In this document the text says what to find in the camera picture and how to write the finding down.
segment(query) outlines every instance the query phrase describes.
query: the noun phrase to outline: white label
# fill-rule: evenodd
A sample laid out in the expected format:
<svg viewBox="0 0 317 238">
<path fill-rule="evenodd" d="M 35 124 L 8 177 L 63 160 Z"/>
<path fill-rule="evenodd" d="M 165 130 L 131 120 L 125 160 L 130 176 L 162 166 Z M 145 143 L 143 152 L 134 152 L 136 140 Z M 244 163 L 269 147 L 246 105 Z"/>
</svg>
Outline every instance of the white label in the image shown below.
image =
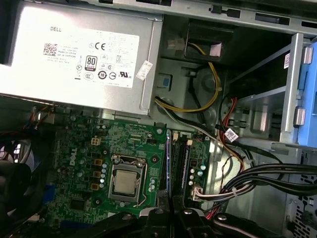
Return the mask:
<svg viewBox="0 0 317 238">
<path fill-rule="evenodd" d="M 62 70 L 78 82 L 132 88 L 139 36 L 62 27 L 52 32 L 42 36 L 42 70 Z"/>
<path fill-rule="evenodd" d="M 290 53 L 288 53 L 286 56 L 285 56 L 285 59 L 284 59 L 284 69 L 288 68 L 289 66 L 289 58 L 290 58 Z"/>
<path fill-rule="evenodd" d="M 153 66 L 152 63 L 150 63 L 148 61 L 144 61 L 143 65 L 141 66 L 141 68 L 140 68 L 139 72 L 137 73 L 136 77 L 141 79 L 141 80 L 144 80 L 147 77 L 147 75 L 148 75 L 150 69 L 152 68 L 152 66 Z"/>
<path fill-rule="evenodd" d="M 224 135 L 228 138 L 228 140 L 229 140 L 230 142 L 232 142 L 232 141 L 238 139 L 238 137 L 239 137 L 231 128 L 229 128 L 229 129 L 225 132 Z"/>
</svg>

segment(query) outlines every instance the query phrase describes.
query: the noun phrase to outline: screw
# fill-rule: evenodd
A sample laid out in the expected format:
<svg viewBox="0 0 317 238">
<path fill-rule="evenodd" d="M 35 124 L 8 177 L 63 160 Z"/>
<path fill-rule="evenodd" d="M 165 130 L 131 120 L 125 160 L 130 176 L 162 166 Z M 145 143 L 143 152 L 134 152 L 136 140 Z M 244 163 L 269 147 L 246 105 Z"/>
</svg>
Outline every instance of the screw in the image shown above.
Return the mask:
<svg viewBox="0 0 317 238">
<path fill-rule="evenodd" d="M 155 211 L 155 213 L 156 214 L 162 214 L 164 211 L 162 210 L 162 209 L 157 209 L 156 211 Z"/>
<path fill-rule="evenodd" d="M 218 219 L 221 221 L 225 221 L 225 220 L 227 220 L 227 217 L 225 215 L 219 215 Z"/>
<path fill-rule="evenodd" d="M 185 213 L 186 215 L 190 215 L 190 214 L 193 213 L 193 211 L 190 210 L 190 209 L 186 209 L 186 210 L 184 211 L 184 213 Z"/>
<path fill-rule="evenodd" d="M 124 217 L 122 217 L 123 220 L 130 220 L 131 218 L 132 216 L 130 214 L 127 214 Z"/>
</svg>

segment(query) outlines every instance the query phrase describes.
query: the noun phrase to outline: wire connector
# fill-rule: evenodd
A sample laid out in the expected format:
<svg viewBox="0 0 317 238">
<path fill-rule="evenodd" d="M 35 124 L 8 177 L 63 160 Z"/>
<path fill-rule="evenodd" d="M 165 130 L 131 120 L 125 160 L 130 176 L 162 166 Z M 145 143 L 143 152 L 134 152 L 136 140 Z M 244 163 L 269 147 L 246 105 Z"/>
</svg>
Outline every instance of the wire connector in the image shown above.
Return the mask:
<svg viewBox="0 0 317 238">
<path fill-rule="evenodd" d="M 198 185 L 198 184 L 195 184 L 194 186 L 193 186 L 193 189 L 191 190 L 191 196 L 192 196 L 192 200 L 193 201 L 195 201 L 195 202 L 201 202 L 202 200 L 197 196 L 197 192 L 198 193 L 203 193 L 203 188 L 200 186 L 200 185 Z"/>
<path fill-rule="evenodd" d="M 232 193 L 235 197 L 237 197 L 237 189 L 235 187 L 232 187 Z"/>
</svg>

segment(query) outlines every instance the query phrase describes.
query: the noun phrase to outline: cable tie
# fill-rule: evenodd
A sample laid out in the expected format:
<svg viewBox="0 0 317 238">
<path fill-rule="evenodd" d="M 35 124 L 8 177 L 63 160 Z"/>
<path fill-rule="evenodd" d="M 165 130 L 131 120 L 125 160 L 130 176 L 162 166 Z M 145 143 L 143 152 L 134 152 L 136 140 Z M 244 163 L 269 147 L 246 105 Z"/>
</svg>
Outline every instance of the cable tie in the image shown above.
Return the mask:
<svg viewBox="0 0 317 238">
<path fill-rule="evenodd" d="M 232 187 L 232 193 L 235 197 L 237 197 L 237 189 L 235 187 Z"/>
<path fill-rule="evenodd" d="M 246 163 L 247 165 L 250 165 L 252 162 L 255 162 L 255 160 L 246 160 L 246 161 L 245 161 L 245 163 Z"/>
</svg>

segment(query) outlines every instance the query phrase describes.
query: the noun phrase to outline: metal bracket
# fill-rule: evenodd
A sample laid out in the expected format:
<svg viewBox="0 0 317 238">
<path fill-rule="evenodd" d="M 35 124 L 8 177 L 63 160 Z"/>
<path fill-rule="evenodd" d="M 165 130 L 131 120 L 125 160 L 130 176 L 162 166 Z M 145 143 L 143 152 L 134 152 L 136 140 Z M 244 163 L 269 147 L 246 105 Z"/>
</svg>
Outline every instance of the metal bracket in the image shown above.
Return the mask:
<svg viewBox="0 0 317 238">
<path fill-rule="evenodd" d="M 313 59 L 313 51 L 312 47 L 304 47 L 303 53 L 303 63 L 304 64 L 311 64 Z"/>
<path fill-rule="evenodd" d="M 304 125 L 305 123 L 305 113 L 306 110 L 302 107 L 295 108 L 295 115 L 294 115 L 294 126 L 299 127 Z"/>
</svg>

